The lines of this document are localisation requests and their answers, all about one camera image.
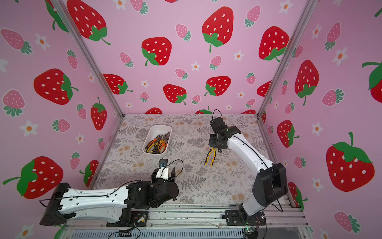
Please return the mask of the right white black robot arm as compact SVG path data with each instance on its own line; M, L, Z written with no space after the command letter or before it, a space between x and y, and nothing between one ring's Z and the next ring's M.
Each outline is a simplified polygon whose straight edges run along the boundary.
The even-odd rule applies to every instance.
M213 133L210 135L208 155L223 149L233 150L256 174L252 196L239 207L242 220L264 210L274 201L287 195L286 168L264 157L244 137L236 126L227 126L218 119L210 122Z

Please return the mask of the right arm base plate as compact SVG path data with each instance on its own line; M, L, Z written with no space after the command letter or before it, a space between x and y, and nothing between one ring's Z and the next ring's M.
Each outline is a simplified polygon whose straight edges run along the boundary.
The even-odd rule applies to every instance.
M266 216L261 210L252 216L248 216L243 210L226 210L222 219L226 220L228 226L265 226Z

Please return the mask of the orange black pliers large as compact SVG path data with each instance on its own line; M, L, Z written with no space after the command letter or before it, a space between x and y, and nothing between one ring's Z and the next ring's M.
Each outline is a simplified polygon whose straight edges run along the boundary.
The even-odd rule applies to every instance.
M157 135L153 140L151 140L145 147L145 152L147 153L153 153L155 151L155 147L158 146L161 138L162 138L162 134L159 134Z

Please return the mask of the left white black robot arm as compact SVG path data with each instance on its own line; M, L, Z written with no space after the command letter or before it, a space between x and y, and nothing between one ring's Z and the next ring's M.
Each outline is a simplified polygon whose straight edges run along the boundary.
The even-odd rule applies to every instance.
M60 183L50 199L40 220L41 226L58 226L68 220L98 220L111 226L128 226L148 210L176 200L179 187L176 170L159 167L151 181L133 180L118 188L79 190L68 183ZM132 212L138 210L137 217Z

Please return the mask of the white plastic storage box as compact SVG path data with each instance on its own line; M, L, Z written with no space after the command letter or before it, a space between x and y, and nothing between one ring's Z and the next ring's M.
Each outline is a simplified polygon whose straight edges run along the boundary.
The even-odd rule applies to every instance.
M172 128L167 125L154 125L150 128L142 150L145 154L165 156L169 149Z

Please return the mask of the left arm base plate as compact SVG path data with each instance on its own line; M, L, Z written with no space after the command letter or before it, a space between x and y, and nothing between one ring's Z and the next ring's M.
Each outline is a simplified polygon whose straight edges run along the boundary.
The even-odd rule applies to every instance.
M107 223L108 228L122 228L122 227L133 227L138 228L146 227L148 219L148 211L128 211L127 209L122 210L122 214L116 223Z

